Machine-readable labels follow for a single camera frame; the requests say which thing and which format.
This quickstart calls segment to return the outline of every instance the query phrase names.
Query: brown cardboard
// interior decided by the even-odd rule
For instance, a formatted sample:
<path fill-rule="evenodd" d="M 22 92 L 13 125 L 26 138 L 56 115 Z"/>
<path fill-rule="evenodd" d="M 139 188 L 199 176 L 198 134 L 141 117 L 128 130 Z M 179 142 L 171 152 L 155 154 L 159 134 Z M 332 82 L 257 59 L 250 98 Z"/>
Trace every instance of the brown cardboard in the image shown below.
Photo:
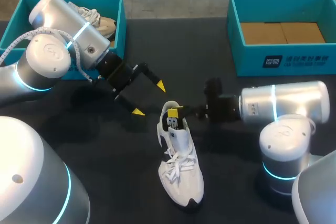
<path fill-rule="evenodd" d="M 245 44 L 326 43 L 317 23 L 240 23 Z"/>
<path fill-rule="evenodd" d="M 280 23 L 240 23 L 245 44 L 286 44 Z"/>
<path fill-rule="evenodd" d="M 317 23 L 281 23 L 288 44 L 326 43 Z"/>

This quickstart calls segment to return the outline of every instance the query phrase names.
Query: open box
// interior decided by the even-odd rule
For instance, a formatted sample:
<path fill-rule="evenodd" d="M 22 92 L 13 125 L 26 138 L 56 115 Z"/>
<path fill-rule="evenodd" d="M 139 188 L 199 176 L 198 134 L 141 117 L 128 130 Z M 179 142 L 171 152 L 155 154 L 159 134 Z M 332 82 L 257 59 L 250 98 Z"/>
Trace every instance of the open box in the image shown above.
<path fill-rule="evenodd" d="M 28 21 L 28 17 L 34 6 L 40 0 L 20 0 L 8 23 L 4 36 L 0 41 L 0 55 L 6 48 L 20 35 L 27 31 L 34 30 Z M 73 2 L 77 6 L 83 6 L 88 9 L 96 9 L 102 17 L 112 18 L 117 21 L 115 31 L 114 46 L 110 51 L 115 52 L 120 58 L 124 57 L 125 36 L 127 21 L 124 12 L 123 0 L 64 0 Z M 7 65 L 15 63 L 22 56 L 29 41 L 21 42 L 15 47 L 5 60 Z M 96 78 L 98 72 L 94 69 L 85 70 L 90 76 Z M 83 76 L 78 72 L 76 64 L 73 62 L 68 73 L 63 77 L 66 80 L 81 80 Z"/>
<path fill-rule="evenodd" d="M 252 45 L 241 23 L 316 23 L 325 43 Z M 335 0 L 230 0 L 227 31 L 238 76 L 336 74 Z"/>

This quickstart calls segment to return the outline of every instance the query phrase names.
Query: cable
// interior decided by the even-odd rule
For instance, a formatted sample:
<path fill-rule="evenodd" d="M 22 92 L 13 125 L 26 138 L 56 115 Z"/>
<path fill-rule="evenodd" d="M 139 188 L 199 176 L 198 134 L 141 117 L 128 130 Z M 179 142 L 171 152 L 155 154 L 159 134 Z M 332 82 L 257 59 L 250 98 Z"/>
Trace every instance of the cable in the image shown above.
<path fill-rule="evenodd" d="M 316 132 L 316 124 L 314 123 L 314 121 L 304 115 L 300 115 L 300 114 L 287 114 L 287 115 L 281 115 L 278 117 L 278 121 L 279 119 L 282 118 L 288 118 L 288 119 L 307 119 L 312 127 L 312 131 L 311 131 L 311 135 L 314 135 Z"/>
<path fill-rule="evenodd" d="M 3 63 L 3 61 L 6 59 L 6 57 L 8 56 L 8 54 L 10 53 L 10 51 L 12 51 L 22 40 L 24 39 L 28 39 L 31 40 L 35 35 L 38 34 L 56 34 L 58 33 L 59 35 L 66 37 L 67 39 L 69 39 L 72 42 L 72 45 L 74 46 L 75 52 L 76 52 L 76 67 L 78 69 L 78 71 L 81 73 L 81 75 L 83 75 L 89 82 L 93 82 L 92 78 L 83 71 L 81 64 L 80 64 L 80 52 L 79 52 L 79 48 L 77 45 L 77 42 L 74 40 L 74 38 L 68 34 L 65 31 L 62 30 L 55 30 L 55 29 L 51 29 L 48 27 L 40 27 L 37 28 L 35 30 L 32 31 L 28 31 L 25 34 L 22 34 L 21 36 L 19 36 L 16 40 L 14 40 L 8 47 L 7 49 L 4 51 L 4 53 L 1 55 L 0 57 L 0 65 Z"/>

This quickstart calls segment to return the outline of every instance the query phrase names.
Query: white sneaker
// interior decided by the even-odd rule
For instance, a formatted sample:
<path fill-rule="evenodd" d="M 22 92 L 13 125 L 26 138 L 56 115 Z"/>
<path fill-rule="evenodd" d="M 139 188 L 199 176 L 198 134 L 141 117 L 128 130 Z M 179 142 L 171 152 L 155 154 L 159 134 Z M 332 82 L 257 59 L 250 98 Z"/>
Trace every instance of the white sneaker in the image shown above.
<path fill-rule="evenodd" d="M 179 107 L 177 102 L 167 102 L 157 125 L 163 154 L 159 177 L 175 203 L 196 207 L 204 194 L 203 176 L 186 120 L 168 117 L 168 110 L 175 107 Z"/>
<path fill-rule="evenodd" d="M 85 18 L 93 25 L 102 36 L 109 41 L 114 40 L 116 36 L 117 22 L 111 18 L 100 17 L 96 9 L 89 10 L 85 7 L 78 7 L 72 2 L 68 3 L 79 15 Z"/>

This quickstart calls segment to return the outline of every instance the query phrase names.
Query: black tablecloth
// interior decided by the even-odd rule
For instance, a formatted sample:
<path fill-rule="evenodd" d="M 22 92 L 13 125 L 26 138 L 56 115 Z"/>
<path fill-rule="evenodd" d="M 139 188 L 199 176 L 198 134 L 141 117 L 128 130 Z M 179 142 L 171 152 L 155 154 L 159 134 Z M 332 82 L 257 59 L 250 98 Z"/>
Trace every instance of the black tablecloth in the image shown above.
<path fill-rule="evenodd" d="M 0 31 L 6 23 L 0 22 Z M 2 108 L 1 115 L 32 126 L 84 184 L 91 223 L 297 223 L 291 201 L 272 194 L 262 176 L 260 129 L 240 122 L 221 126 L 188 119 L 204 176 L 201 208 L 183 212 L 166 195 L 157 175 L 160 148 L 156 124 L 169 99 L 197 105 L 203 85 L 221 77 L 224 90 L 294 81 L 322 80 L 329 89 L 330 120 L 319 125 L 311 151 L 336 149 L 334 76 L 237 78 L 225 18 L 128 21 L 126 57 L 146 61 L 167 93 L 146 80 L 128 90 L 146 117 L 129 115 L 84 81 L 62 81 L 43 99 Z"/>

